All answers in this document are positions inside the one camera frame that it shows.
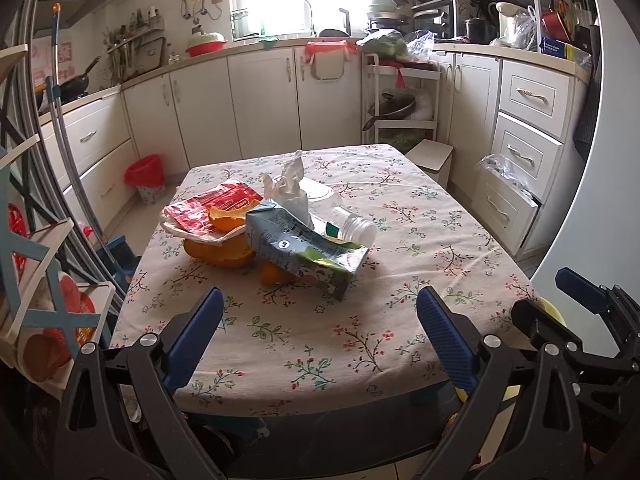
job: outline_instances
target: white cabinet door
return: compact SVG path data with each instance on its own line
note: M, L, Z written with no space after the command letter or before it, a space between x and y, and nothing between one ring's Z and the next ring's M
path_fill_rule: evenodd
M171 72L171 82L189 167L240 160L226 58Z
M301 149L292 48L228 58L242 158Z
M140 157L158 153L167 175L189 171L169 75L126 89L124 99Z
M476 165L491 153L500 86L500 60L456 54L453 112L449 144L453 146L450 180L473 198L478 182Z
M438 63L438 69L440 70L440 101L438 104L438 135L436 140L443 144L448 144L451 109L453 107L455 54L453 52L434 51L431 54L431 59Z
M296 52L300 136L303 150L355 146L362 139L362 58L350 56L337 80L320 81Z

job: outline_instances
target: trash can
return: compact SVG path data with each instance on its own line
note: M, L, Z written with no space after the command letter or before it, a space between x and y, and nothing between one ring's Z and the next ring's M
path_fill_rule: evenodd
M154 204L164 194L164 170L160 155L147 155L127 168L124 182L135 186L142 202Z

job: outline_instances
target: floral pattern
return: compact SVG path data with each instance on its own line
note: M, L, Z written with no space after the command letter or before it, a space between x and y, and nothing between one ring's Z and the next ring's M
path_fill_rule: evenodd
M194 168L175 200L228 178L262 192L289 155ZM260 262L222 269L189 257L157 228L132 280L112 346L160 332L210 287L224 313L181 409L278 416L354 406L419 390L446 374L415 314L427 285L482 334L517 336L511 306L535 299L507 253L446 191L393 148L379 144L305 153L306 174L378 227L375 247L343 300L307 283L266 287Z

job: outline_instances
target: bottle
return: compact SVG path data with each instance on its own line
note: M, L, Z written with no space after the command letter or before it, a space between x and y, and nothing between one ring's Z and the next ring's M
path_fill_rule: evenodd
M306 192L309 212L326 222L325 234L365 247L373 245L378 235L376 225L344 208L334 189L307 177L300 181L300 187Z
M171 43L167 43L166 47L169 50L168 63L172 64L172 63L177 63L178 61L180 61L180 54L176 54L175 53L174 46Z

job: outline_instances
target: blue gripper pad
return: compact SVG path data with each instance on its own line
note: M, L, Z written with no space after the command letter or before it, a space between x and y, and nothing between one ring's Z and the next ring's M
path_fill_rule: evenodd
M170 395L186 386L220 324L225 300L216 288L202 298L196 312L176 339L166 356L164 387Z
M449 309L430 286L418 293L416 309L418 320L449 379L456 387L471 395L478 386L478 378L473 374L475 355L450 319L451 312L445 311Z
M607 311L607 294L568 267L558 270L556 287L593 314Z

